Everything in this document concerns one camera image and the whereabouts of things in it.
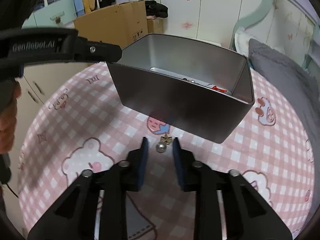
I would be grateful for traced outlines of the person's left hand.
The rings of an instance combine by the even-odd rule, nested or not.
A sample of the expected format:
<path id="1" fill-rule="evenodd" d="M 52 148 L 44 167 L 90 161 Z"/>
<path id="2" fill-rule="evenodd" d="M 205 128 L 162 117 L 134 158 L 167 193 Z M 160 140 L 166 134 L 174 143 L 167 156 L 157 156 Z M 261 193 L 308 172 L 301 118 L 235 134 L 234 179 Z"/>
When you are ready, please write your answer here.
<path id="1" fill-rule="evenodd" d="M 1 154 L 9 152 L 15 140 L 15 129 L 17 123 L 17 99 L 21 96 L 21 87 L 19 82 L 15 82 L 15 89 L 12 101 L 8 107 L 1 113 Z"/>

